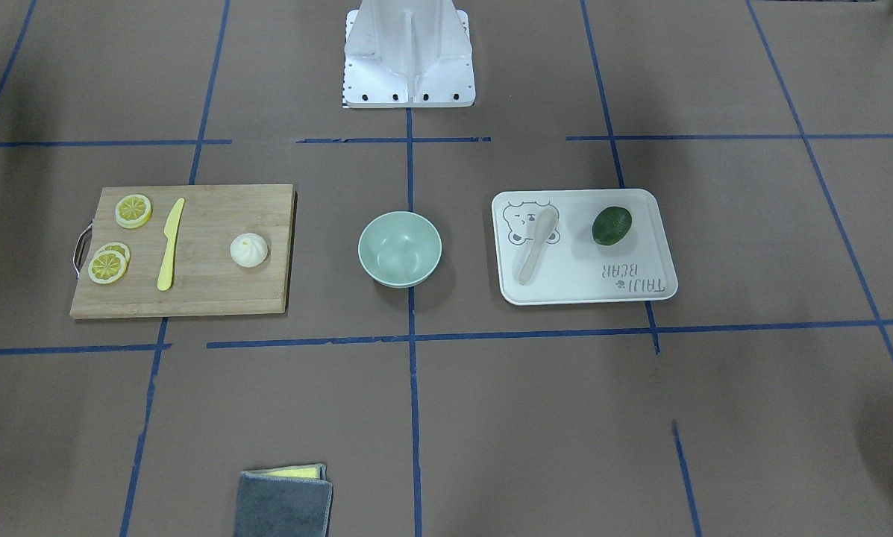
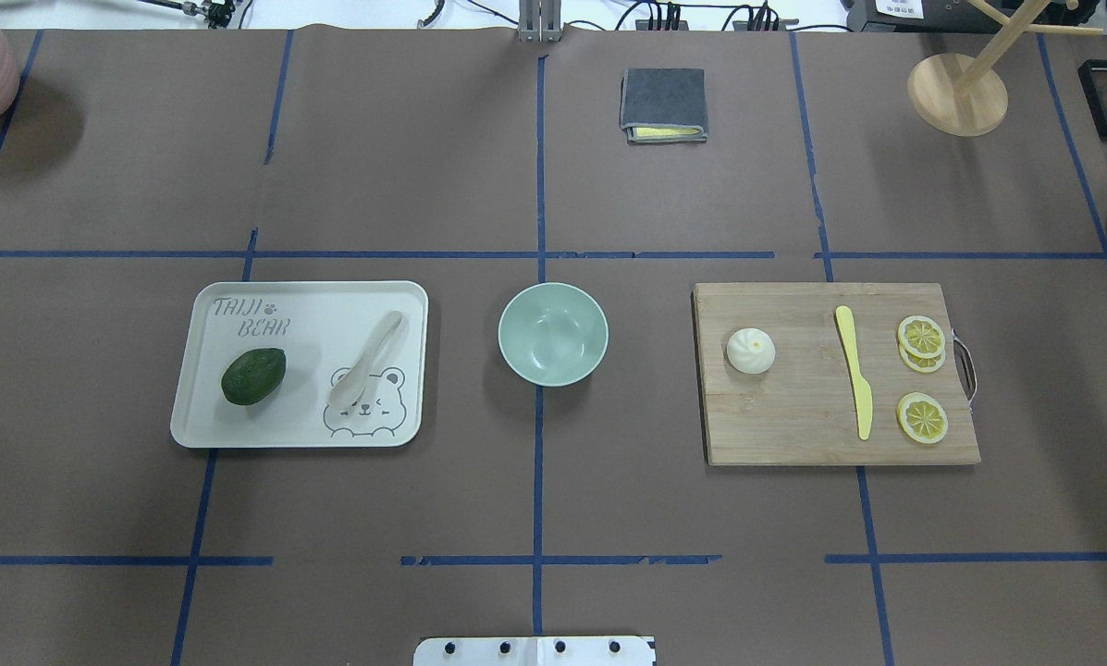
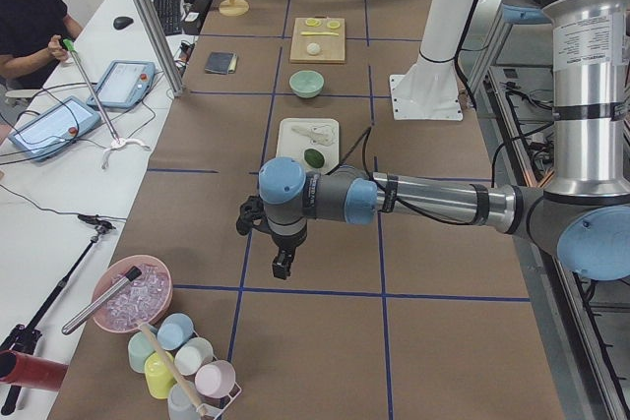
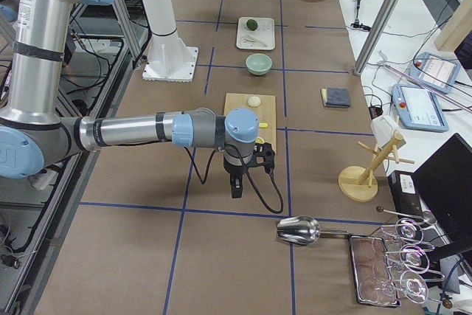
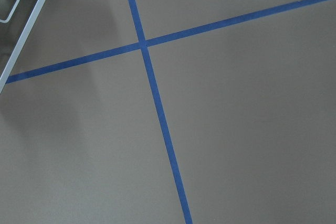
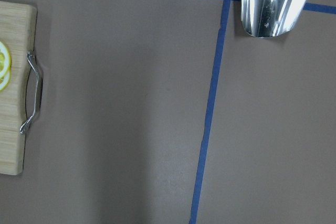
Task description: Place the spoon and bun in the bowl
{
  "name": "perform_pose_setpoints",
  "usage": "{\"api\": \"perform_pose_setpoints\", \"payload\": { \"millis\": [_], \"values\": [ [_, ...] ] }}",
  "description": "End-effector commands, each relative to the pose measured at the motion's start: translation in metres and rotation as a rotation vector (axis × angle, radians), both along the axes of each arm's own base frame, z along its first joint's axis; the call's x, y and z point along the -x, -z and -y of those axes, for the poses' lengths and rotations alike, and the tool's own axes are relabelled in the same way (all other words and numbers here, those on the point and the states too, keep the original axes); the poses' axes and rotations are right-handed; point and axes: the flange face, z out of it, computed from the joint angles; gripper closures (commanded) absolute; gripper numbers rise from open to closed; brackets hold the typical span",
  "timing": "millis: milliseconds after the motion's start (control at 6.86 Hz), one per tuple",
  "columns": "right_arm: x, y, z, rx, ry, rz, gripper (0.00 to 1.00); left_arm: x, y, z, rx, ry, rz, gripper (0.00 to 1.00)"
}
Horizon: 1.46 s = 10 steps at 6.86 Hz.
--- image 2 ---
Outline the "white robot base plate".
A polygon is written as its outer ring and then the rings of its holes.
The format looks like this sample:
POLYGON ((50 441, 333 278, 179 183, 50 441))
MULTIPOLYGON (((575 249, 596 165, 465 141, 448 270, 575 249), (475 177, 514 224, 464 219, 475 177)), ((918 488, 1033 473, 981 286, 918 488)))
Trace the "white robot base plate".
POLYGON ((431 637, 413 665, 655 665, 655 639, 638 635, 431 637))

